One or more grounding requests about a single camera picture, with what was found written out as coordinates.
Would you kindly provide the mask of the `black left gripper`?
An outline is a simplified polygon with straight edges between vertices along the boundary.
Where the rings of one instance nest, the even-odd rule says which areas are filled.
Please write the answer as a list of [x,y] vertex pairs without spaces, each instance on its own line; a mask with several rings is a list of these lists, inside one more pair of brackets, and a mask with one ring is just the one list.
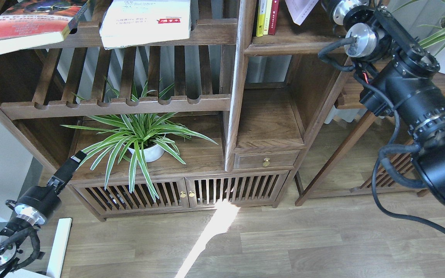
[[60,207],[58,194],[62,192],[79,165],[87,157],[78,151],[56,171],[46,186],[29,188],[17,201],[7,200],[6,206],[17,213],[17,217],[26,220],[30,225],[44,225]]

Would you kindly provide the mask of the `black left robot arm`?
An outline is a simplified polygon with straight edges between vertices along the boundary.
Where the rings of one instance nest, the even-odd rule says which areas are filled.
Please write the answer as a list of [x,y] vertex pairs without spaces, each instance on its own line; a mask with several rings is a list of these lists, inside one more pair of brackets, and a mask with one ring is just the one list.
[[0,278],[42,259],[44,252],[37,232],[61,206],[58,195],[86,156],[83,151],[77,152],[53,174],[46,186],[35,185],[18,200],[6,201],[16,216],[0,231]]

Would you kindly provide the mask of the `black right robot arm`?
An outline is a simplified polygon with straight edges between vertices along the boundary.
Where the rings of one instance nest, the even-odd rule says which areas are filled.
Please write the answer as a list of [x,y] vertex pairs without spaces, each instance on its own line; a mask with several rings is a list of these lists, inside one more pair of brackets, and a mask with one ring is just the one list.
[[382,165],[395,182],[414,189],[427,188],[445,205],[445,97],[432,82],[439,63],[383,5],[367,0],[324,0],[333,23],[344,26],[343,39],[325,46],[321,61],[343,72],[353,72],[363,86],[360,103],[376,116],[393,116],[395,129],[378,151],[372,173],[372,195],[386,215],[428,225],[430,220],[386,210],[376,190]]

